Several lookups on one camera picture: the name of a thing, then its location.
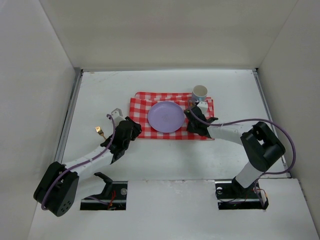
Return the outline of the gold fork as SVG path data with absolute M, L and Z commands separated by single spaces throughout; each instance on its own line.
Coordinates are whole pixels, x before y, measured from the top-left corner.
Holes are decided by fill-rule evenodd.
M 96 126 L 95 130 L 101 137 L 103 137 L 104 140 L 106 140 L 105 134 L 104 134 L 104 132 L 103 132 L 103 130 L 101 129 L 100 126 Z

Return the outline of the red white checkered cloth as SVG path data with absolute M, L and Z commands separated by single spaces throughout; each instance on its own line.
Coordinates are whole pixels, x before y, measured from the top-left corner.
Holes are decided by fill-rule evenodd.
M 191 94 L 183 93 L 156 93 L 156 92 L 137 92 L 135 97 L 130 99 L 129 117 L 142 127 L 142 133 L 139 135 L 141 139 L 157 139 L 157 140 L 205 140 L 205 137 L 195 133 L 187 132 L 188 120 L 185 119 L 182 126 L 174 132 L 162 133 L 154 129 L 148 121 L 149 110 L 157 103 L 169 101 L 186 110 L 188 100 Z

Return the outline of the purple plastic plate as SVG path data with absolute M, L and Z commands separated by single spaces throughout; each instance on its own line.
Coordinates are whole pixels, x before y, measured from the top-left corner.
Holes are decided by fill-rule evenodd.
M 160 133 L 173 133 L 185 122 L 183 109 L 171 101 L 161 101 L 153 105 L 147 114 L 149 125 Z

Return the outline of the blue white mug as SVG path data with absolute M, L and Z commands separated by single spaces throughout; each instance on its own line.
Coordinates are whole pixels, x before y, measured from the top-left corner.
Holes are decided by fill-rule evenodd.
M 192 90 L 192 100 L 195 102 L 204 102 L 208 94 L 208 89 L 203 85 L 196 85 Z

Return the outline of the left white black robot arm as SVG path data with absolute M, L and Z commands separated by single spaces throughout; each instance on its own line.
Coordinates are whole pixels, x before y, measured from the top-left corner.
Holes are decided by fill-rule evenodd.
M 42 210 L 50 211 L 57 217 L 63 216 L 75 199 L 81 198 L 77 193 L 78 184 L 91 176 L 101 178 L 104 188 L 99 194 L 89 193 L 87 198 L 99 201 L 101 198 L 116 197 L 116 191 L 112 189 L 113 180 L 100 169 L 115 163 L 125 154 L 130 142 L 142 133 L 142 126 L 128 116 L 120 118 L 119 122 L 111 115 L 107 117 L 112 122 L 113 133 L 98 148 L 67 164 L 55 161 L 49 165 L 33 194 Z

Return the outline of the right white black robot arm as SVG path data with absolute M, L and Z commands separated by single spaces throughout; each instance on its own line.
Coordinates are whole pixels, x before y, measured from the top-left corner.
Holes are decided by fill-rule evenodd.
M 231 181 L 231 188 L 243 194 L 254 187 L 254 182 L 286 152 L 284 145 L 264 121 L 247 124 L 220 123 L 215 117 L 206 118 L 197 106 L 184 111 L 188 119 L 187 131 L 208 139 L 220 139 L 243 146 L 248 163 Z

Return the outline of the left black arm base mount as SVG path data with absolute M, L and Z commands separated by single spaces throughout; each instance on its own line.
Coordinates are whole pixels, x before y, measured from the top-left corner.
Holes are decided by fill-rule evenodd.
M 104 187 L 99 194 L 91 194 L 80 202 L 81 211 L 125 211 L 127 207 L 127 181 L 113 181 L 102 172 L 96 177 L 103 180 Z

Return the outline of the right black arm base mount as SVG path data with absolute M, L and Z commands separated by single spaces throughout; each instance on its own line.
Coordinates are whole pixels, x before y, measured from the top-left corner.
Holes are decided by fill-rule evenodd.
M 219 210 L 266 210 L 269 198 L 256 179 L 243 188 L 236 178 L 215 181 L 215 197 Z

